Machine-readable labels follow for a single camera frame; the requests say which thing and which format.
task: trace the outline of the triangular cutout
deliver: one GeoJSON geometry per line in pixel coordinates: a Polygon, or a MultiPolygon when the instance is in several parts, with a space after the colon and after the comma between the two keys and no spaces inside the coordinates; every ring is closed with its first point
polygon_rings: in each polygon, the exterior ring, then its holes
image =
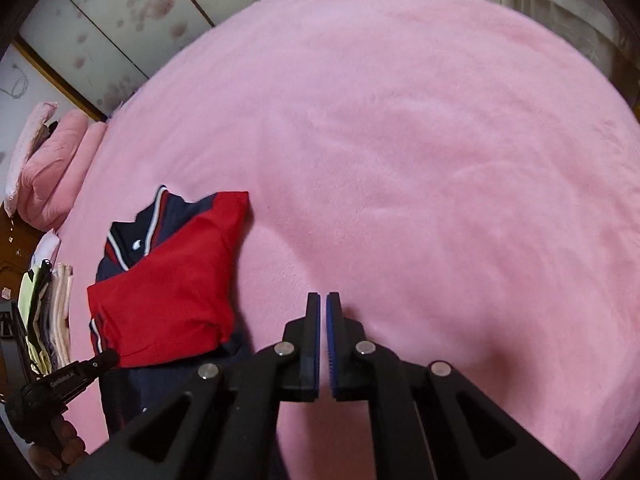
{"type": "Polygon", "coordinates": [[[177,399],[131,439],[131,449],[154,462],[162,462],[169,452],[190,404],[191,399],[188,396],[177,399]]]}
{"type": "Polygon", "coordinates": [[[465,392],[456,395],[482,458],[488,460],[511,449],[516,438],[465,392]]]}

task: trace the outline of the white wall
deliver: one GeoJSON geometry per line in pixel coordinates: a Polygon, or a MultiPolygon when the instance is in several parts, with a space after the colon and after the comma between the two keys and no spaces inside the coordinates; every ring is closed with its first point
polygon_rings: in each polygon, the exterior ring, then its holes
{"type": "Polygon", "coordinates": [[[52,118],[58,120],[76,108],[55,86],[10,46],[0,60],[0,193],[20,131],[33,107],[41,101],[60,103],[52,118]]]}

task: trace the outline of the human hand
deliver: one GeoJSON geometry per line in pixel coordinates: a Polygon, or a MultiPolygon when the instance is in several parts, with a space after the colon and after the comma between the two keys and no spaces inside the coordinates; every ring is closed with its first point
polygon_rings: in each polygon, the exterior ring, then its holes
{"type": "MultiPolygon", "coordinates": [[[[84,442],[78,437],[76,428],[67,422],[62,416],[51,421],[51,427],[62,444],[62,460],[73,466],[82,460],[87,453],[84,451],[84,442]]],[[[35,444],[29,448],[29,459],[40,478],[53,480],[53,471],[62,470],[60,460],[53,456],[50,450],[35,444]]]]}

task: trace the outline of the pink pillow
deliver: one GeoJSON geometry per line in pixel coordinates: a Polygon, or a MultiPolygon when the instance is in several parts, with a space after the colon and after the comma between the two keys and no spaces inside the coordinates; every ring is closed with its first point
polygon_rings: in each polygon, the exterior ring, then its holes
{"type": "Polygon", "coordinates": [[[66,168],[58,187],[54,190],[38,217],[38,223],[45,225],[42,228],[43,230],[58,230],[66,220],[66,216],[68,216],[76,202],[76,197],[80,192],[86,172],[89,171],[89,166],[94,160],[95,153],[100,147],[106,130],[107,125],[105,123],[94,123],[89,126],[71,164],[66,168]]]}
{"type": "Polygon", "coordinates": [[[71,110],[24,165],[17,209],[22,219],[36,229],[47,230],[47,222],[40,214],[76,154],[88,125],[86,114],[71,110]]]}
{"type": "Polygon", "coordinates": [[[43,134],[47,134],[48,130],[43,130],[46,123],[53,114],[56,113],[57,103],[38,103],[29,114],[27,122],[24,125],[15,145],[14,153],[11,156],[11,164],[6,176],[6,185],[4,188],[4,210],[10,217],[14,215],[18,205],[18,188],[20,184],[20,174],[25,164],[41,145],[44,138],[43,134]]]}

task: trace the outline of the pink blanket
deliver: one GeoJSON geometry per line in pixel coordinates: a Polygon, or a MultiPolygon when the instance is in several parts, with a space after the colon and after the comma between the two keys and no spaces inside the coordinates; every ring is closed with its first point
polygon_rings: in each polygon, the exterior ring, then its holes
{"type": "MultiPolygon", "coordinates": [[[[338,290],[373,340],[451,361],[600,478],[640,419],[639,129],[572,47],[483,0],[263,0],[111,121],[60,231],[72,357],[92,355],[112,221],[159,184],[247,189],[239,307],[258,348],[308,291],[338,290]]],[[[68,418],[89,449],[105,439],[97,386],[68,418]]],[[[364,406],[325,390],[278,427],[293,479],[373,478],[364,406]]]]}

